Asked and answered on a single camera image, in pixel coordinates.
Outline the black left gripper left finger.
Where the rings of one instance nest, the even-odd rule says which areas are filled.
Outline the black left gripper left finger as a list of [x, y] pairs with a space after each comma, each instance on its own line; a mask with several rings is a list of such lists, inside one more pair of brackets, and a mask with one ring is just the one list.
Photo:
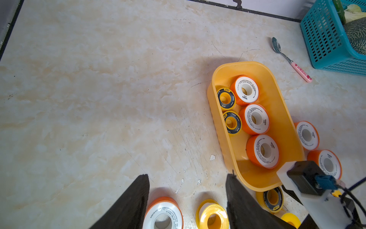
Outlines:
[[141, 229], [146, 214], [150, 183], [147, 174], [139, 175], [92, 229]]

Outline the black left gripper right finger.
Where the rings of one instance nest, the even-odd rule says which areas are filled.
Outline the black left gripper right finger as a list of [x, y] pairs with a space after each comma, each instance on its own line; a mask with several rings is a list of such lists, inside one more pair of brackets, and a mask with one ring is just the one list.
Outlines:
[[263, 210], [234, 174], [226, 177], [227, 213], [232, 229], [293, 229]]

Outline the black yellow tape roll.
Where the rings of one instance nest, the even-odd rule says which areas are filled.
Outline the black yellow tape roll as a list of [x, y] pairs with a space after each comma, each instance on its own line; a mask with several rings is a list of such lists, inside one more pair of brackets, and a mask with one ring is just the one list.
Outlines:
[[255, 193], [259, 205], [270, 213], [278, 213], [284, 206], [284, 195], [280, 187]]
[[238, 113], [226, 111], [223, 113], [224, 122], [230, 135], [238, 134], [242, 129], [242, 120]]
[[222, 87], [217, 91], [220, 108], [223, 112], [229, 111], [235, 107], [236, 98], [232, 90]]

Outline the yellow plastic storage box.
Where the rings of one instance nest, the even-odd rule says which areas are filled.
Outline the yellow plastic storage box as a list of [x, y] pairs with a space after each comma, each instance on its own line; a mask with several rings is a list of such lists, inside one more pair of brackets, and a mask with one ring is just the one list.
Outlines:
[[[268, 112], [270, 127], [267, 135], [279, 147], [279, 163], [274, 169], [263, 168], [249, 160], [246, 143], [251, 136], [248, 133], [240, 130], [233, 135], [227, 131], [217, 91], [223, 87], [229, 88], [241, 75], [247, 75], [257, 83], [257, 102]], [[305, 160], [302, 144], [276, 78], [265, 65], [259, 62], [236, 62], [219, 66], [213, 73], [207, 98], [226, 168], [229, 172], [234, 172], [247, 188], [263, 192], [279, 187], [282, 183], [277, 171], [286, 162]]]

